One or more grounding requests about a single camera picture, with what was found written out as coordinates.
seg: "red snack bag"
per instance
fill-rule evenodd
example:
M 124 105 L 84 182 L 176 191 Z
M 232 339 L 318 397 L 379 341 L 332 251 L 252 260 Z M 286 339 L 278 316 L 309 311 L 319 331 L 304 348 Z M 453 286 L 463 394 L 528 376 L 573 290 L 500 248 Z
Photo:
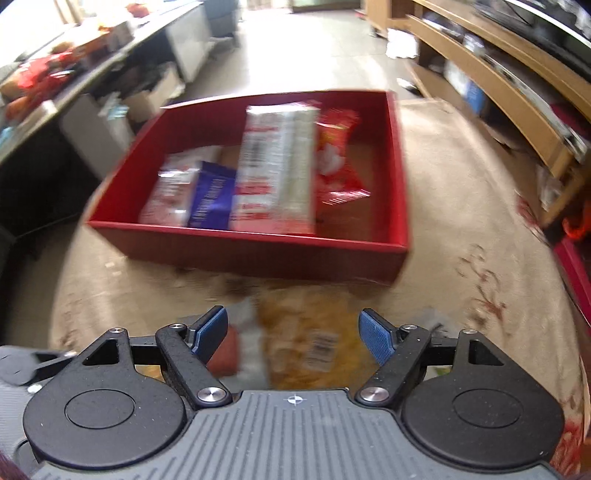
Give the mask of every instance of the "red snack bag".
M 353 110 L 330 109 L 321 112 L 317 152 L 317 196 L 319 204 L 337 205 L 369 197 L 355 170 L 346 161 L 351 129 L 359 122 Z

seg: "white snack package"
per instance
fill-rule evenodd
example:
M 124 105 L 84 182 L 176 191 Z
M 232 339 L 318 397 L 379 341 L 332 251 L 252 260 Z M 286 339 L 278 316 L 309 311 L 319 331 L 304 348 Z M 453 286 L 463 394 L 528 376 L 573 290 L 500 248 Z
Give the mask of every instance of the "white snack package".
M 319 109 L 288 103 L 251 106 L 247 114 L 231 230 L 313 235 Z

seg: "red box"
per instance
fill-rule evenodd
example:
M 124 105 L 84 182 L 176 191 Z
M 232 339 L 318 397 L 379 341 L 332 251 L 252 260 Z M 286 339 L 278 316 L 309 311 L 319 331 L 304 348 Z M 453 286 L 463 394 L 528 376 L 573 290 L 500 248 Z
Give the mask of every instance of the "red box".
M 585 266 L 577 247 L 566 235 L 559 244 L 554 247 L 554 253 L 560 261 L 560 265 L 566 273 L 574 293 L 574 300 L 579 306 L 583 317 L 587 321 L 587 334 L 591 335 L 591 282 L 585 270 Z
M 353 109 L 361 117 L 352 132 L 348 157 L 349 152 L 357 152 L 353 166 L 362 178 L 362 172 L 366 176 L 372 195 L 368 203 L 361 199 L 341 210 L 327 210 L 335 231 L 340 232 L 341 221 L 345 225 L 346 239 L 136 223 L 165 155 L 205 145 L 240 145 L 249 105 L 305 100 L 317 100 L 323 108 Z M 396 114 L 393 93 L 366 90 L 214 98 L 165 108 L 136 140 L 88 224 L 125 255 L 138 260 L 256 277 L 391 283 L 409 244 Z M 326 232 L 332 228 L 330 221 L 320 227 Z

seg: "floor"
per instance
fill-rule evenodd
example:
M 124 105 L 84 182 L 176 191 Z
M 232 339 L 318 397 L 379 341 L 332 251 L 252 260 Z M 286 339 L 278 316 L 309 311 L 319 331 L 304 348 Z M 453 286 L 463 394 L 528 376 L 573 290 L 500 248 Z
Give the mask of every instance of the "floor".
M 369 25 L 352 11 L 260 10 L 243 18 L 240 47 L 218 43 L 179 100 L 334 88 L 391 89 L 401 99 L 415 98 L 396 81 L 410 80 L 402 62 L 385 55 L 387 42 L 372 37 Z M 25 263 L 4 326 L 6 343 L 47 347 L 53 296 L 74 227 L 47 232 L 39 257 Z

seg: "gray gripper base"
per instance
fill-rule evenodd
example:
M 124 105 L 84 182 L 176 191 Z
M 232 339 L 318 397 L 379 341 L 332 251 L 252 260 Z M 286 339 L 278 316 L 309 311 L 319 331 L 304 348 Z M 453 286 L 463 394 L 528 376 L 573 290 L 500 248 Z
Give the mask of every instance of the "gray gripper base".
M 342 390 L 245 391 L 230 406 L 200 411 L 178 442 L 139 465 L 111 472 L 73 472 L 44 465 L 34 476 L 34 480 L 363 478 L 556 480 L 543 465 L 485 475 L 438 463 L 405 438 L 387 411 L 358 407 Z
M 22 414 L 32 396 L 27 387 L 0 381 L 0 452 L 8 458 L 13 458 L 17 447 L 27 439 L 22 429 Z

